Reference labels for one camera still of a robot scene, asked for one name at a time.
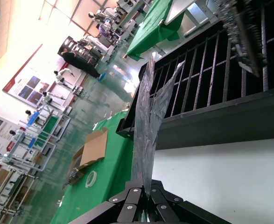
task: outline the wall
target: wall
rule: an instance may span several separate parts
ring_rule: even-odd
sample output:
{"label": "wall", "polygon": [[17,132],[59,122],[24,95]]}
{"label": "wall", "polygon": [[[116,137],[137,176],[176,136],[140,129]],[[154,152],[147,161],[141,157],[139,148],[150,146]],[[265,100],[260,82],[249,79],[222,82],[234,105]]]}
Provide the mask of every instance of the wall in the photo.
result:
{"label": "wall", "polygon": [[14,53],[6,53],[0,59],[0,116],[14,123],[18,123],[20,119],[25,120],[25,110],[31,108],[4,93],[2,89],[35,50],[27,50],[17,56]]}
{"label": "wall", "polygon": [[274,140],[156,151],[153,179],[232,224],[274,223]]}

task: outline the green tablecloth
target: green tablecloth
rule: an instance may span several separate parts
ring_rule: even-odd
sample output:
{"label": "green tablecloth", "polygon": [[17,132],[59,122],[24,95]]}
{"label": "green tablecloth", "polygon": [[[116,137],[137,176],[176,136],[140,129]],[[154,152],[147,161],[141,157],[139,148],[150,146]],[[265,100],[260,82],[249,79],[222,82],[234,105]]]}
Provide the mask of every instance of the green tablecloth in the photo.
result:
{"label": "green tablecloth", "polygon": [[48,138],[48,134],[46,133],[51,133],[51,131],[53,130],[54,126],[56,125],[58,121],[58,117],[55,116],[55,115],[52,115],[49,119],[49,121],[47,122],[46,126],[43,128],[43,132],[41,134],[38,135],[38,138],[35,142],[35,146],[40,146],[42,147],[45,143],[45,141],[42,141],[43,140],[46,140]]}
{"label": "green tablecloth", "polygon": [[179,39],[177,30],[183,20],[183,13],[173,20],[169,25],[159,25],[161,19],[166,20],[173,0],[155,0],[150,7],[143,25],[139,28],[131,45],[127,50],[127,55],[138,61],[140,54],[150,49],[157,43],[168,39],[169,41]]}
{"label": "green tablecloth", "polygon": [[[125,182],[131,178],[133,142],[115,133],[126,112],[119,112],[109,120],[98,123],[95,130],[108,128],[105,158],[88,167],[86,175],[73,186],[68,186],[62,206],[56,212],[51,224],[68,224],[103,201],[121,192]],[[91,171],[97,178],[91,188],[86,188],[86,179]]]}

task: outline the green floor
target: green floor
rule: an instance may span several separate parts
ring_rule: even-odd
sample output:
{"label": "green floor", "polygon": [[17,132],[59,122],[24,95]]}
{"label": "green floor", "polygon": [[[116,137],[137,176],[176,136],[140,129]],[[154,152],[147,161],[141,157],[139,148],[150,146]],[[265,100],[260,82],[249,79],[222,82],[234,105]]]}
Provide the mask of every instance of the green floor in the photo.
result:
{"label": "green floor", "polygon": [[[180,42],[160,44],[166,46],[165,51],[174,48]],[[109,64],[100,63],[99,72],[106,72],[105,79],[99,83],[88,77],[84,88],[93,90],[89,97],[79,98],[73,105],[70,114],[71,122],[57,143],[56,150],[46,170],[39,174],[40,180],[33,186],[30,198],[26,201],[21,216],[15,217],[13,224],[48,224],[54,216],[64,191],[62,184],[66,178],[68,166],[73,154],[83,145],[87,134],[92,132],[93,124],[108,118],[110,112],[117,113],[131,102],[133,93],[139,83],[140,67],[147,62],[153,50],[142,54],[144,60],[138,62],[130,58],[122,59],[128,45],[118,47]]]}

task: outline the tape roll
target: tape roll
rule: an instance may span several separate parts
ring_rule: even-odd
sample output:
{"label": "tape roll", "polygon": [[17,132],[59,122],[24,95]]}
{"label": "tape roll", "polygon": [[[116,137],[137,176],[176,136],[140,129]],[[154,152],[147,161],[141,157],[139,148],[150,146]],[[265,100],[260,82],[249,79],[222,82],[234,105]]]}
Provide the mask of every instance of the tape roll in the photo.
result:
{"label": "tape roll", "polygon": [[97,173],[95,171],[91,171],[87,177],[85,187],[86,188],[92,187],[96,181],[96,177],[97,177]]}

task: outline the black metal rack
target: black metal rack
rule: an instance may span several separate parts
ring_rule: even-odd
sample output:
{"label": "black metal rack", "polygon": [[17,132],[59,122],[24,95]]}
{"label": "black metal rack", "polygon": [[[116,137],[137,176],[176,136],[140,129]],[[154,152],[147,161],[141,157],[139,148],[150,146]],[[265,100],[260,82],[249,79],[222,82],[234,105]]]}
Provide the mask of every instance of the black metal rack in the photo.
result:
{"label": "black metal rack", "polygon": [[68,36],[61,46],[65,47],[68,51],[73,50],[77,55],[92,65],[96,65],[101,58],[101,54],[96,50],[77,46],[77,42],[71,36]]}
{"label": "black metal rack", "polygon": [[[186,60],[176,77],[156,149],[274,138],[274,1],[256,10],[256,23],[268,61],[262,77],[238,65],[221,21],[155,63],[151,98]],[[138,90],[117,130],[124,137],[133,137]]]}

